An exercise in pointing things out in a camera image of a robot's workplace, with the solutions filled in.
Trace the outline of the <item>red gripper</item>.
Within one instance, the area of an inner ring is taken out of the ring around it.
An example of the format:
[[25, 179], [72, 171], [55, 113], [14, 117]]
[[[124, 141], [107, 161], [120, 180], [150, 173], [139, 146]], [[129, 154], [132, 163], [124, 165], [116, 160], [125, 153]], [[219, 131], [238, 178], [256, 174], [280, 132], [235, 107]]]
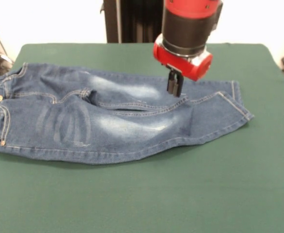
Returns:
[[171, 95], [174, 94], [175, 97], [181, 95], [184, 83], [183, 76], [197, 81], [205, 76], [213, 61], [213, 55], [206, 49], [200, 55], [194, 57], [183, 57], [171, 53], [163, 45], [162, 34], [154, 42], [153, 55], [162, 65], [171, 68], [168, 75], [167, 92]]

